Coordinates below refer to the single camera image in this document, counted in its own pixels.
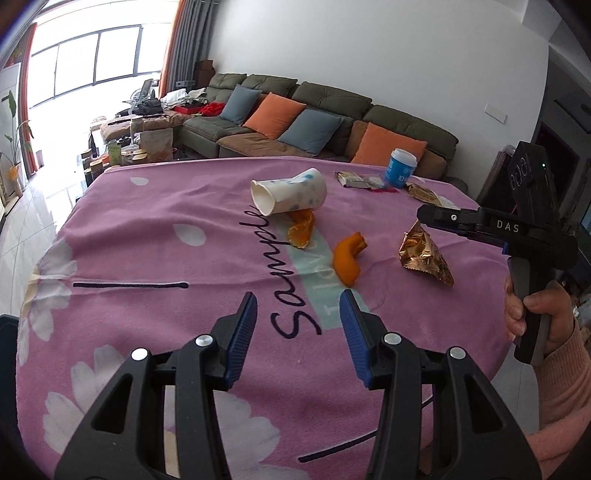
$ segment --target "blue cup with white lid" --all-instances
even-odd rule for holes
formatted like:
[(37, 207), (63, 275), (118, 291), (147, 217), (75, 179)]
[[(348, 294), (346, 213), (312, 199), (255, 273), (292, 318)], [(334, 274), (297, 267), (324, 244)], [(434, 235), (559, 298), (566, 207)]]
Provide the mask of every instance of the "blue cup with white lid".
[(401, 189), (415, 168), (417, 168), (417, 157), (406, 150), (397, 148), (390, 155), (390, 164), (386, 169), (385, 180), (392, 187)]

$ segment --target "fingernail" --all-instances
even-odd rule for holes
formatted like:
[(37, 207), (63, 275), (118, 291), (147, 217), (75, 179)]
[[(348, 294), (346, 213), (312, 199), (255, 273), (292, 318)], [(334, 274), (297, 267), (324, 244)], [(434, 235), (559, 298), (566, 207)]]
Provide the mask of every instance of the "fingernail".
[(515, 320), (519, 320), (522, 316), (523, 316), (523, 310), (520, 309), (519, 307), (513, 307), (511, 309), (511, 318), (514, 318)]
[(525, 325), (523, 323), (518, 323), (515, 327), (515, 330), (517, 331), (517, 335), (523, 336), (525, 333)]
[(535, 307), (538, 304), (538, 297), (536, 295), (529, 295), (523, 299), (523, 303), (528, 308)]

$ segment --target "hand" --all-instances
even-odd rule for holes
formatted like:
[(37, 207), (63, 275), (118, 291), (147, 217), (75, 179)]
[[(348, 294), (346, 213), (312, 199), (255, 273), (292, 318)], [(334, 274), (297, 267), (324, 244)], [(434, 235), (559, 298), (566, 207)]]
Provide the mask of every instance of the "hand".
[(544, 347), (544, 354), (549, 355), (561, 347), (572, 335), (574, 329), (573, 306), (569, 294), (558, 283), (553, 282), (545, 290), (536, 292), (523, 299), (513, 293), (511, 277), (505, 280), (505, 326), (507, 338), (512, 342), (516, 336), (525, 333), (526, 308), (532, 313), (549, 313), (550, 334)]

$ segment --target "orange curtain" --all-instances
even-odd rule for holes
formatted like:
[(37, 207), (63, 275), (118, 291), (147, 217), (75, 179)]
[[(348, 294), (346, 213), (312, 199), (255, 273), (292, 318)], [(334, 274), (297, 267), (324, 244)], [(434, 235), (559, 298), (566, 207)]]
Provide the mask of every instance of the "orange curtain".
[[(22, 45), (21, 53), (21, 77), (18, 84), (18, 120), (22, 123), (29, 120), (29, 107), (28, 107), (28, 76), (29, 76), (29, 62), (31, 61), (31, 47), (33, 46), (33, 36), (35, 36), (35, 30), (37, 24), (33, 23), (25, 32), (21, 39), (20, 45)], [(33, 152), (28, 151), (24, 148), (26, 142), (31, 141), (31, 135), (26, 128), (22, 129), (21, 134), (21, 145), (22, 145), (22, 158), (25, 165), (25, 171), (27, 172), (27, 178), (30, 178), (37, 170), (39, 170), (39, 163)]]
[(177, 12), (174, 15), (173, 27), (170, 32), (170, 38), (168, 39), (166, 55), (164, 56), (164, 65), (162, 66), (162, 72), (160, 73), (160, 88), (158, 89), (158, 96), (160, 98), (162, 98), (164, 95), (168, 93), (168, 71), (170, 69), (169, 62), (173, 57), (171, 55), (171, 52), (173, 52), (176, 47), (178, 26), (180, 25), (181, 16), (186, 2), (187, 0), (180, 0), (178, 2)]

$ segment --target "sweater cuff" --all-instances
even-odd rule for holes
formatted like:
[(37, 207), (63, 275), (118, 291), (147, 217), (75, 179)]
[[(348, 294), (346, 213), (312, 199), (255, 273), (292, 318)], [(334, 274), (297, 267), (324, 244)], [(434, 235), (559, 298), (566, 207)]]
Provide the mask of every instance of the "sweater cuff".
[(575, 325), (564, 345), (546, 357), (539, 367), (534, 367), (540, 400), (556, 398), (571, 387), (589, 361), (580, 330)]

